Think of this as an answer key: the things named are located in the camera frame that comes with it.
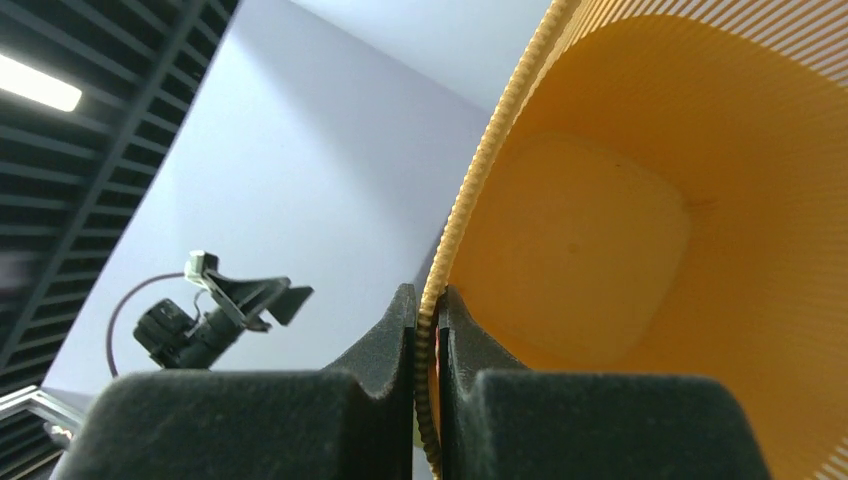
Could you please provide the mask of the yellow slatted plastic basket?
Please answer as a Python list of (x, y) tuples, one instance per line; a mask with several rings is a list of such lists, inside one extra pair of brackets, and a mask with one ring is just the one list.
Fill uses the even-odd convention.
[(441, 473), (437, 303), (532, 370), (698, 376), (770, 475), (847, 475), (847, 5), (554, 1), (430, 268), (415, 408)]

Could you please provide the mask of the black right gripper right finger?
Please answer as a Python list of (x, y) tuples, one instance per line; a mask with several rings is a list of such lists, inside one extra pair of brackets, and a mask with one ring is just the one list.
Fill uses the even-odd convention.
[(522, 364), (459, 292), (437, 303), (446, 479), (766, 479), (748, 419), (698, 376), (561, 373)]

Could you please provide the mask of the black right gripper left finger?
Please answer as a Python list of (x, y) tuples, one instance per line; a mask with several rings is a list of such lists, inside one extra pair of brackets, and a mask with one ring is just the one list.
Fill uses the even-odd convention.
[(412, 333), (400, 285), (382, 318), (309, 371), (161, 370), (113, 381), (60, 479), (408, 479)]

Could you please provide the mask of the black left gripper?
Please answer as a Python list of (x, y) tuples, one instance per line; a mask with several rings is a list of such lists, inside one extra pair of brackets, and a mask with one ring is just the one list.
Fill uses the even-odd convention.
[(261, 318), (263, 312), (288, 326), (314, 293), (310, 286), (289, 288), (287, 277), (233, 280), (209, 270), (201, 279), (220, 309), (195, 320), (172, 300), (163, 299), (140, 317), (133, 331), (149, 357), (164, 369), (209, 369), (244, 329), (272, 328)]

